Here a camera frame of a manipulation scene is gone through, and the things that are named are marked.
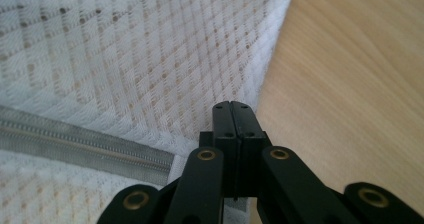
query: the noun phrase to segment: white mesh fabric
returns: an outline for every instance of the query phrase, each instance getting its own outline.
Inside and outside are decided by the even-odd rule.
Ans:
[[[96,223],[116,193],[135,184],[143,183],[0,150],[0,223]]]
[[[256,107],[289,0],[0,0],[0,105],[187,156]]]

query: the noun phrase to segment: brass insert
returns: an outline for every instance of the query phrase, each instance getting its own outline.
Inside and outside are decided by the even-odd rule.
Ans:
[[[203,160],[203,161],[212,160],[212,159],[215,158],[215,156],[216,156],[215,152],[210,151],[210,150],[204,150],[204,151],[199,152],[199,154],[197,154],[197,157],[200,160]]]
[[[283,151],[280,149],[274,149],[271,151],[271,156],[274,157],[275,159],[285,160],[289,158],[290,155],[286,151]]]
[[[371,206],[385,208],[389,205],[389,200],[378,191],[369,188],[361,188],[358,191],[359,197]]]
[[[128,210],[137,210],[149,202],[149,195],[144,191],[133,191],[124,199],[124,207]]]

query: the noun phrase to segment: zipper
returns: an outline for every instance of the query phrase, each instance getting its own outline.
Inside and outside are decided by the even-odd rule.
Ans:
[[[0,106],[0,149],[164,186],[174,156],[146,145]]]

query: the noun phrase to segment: wood grain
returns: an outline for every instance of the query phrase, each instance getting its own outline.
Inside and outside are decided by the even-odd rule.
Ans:
[[[424,0],[292,0],[257,115],[327,186],[424,215]]]

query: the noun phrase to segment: wooden surface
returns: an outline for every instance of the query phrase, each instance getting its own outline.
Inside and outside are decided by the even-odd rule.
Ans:
[[[327,186],[371,182],[424,215],[424,0],[292,0],[258,119]]]

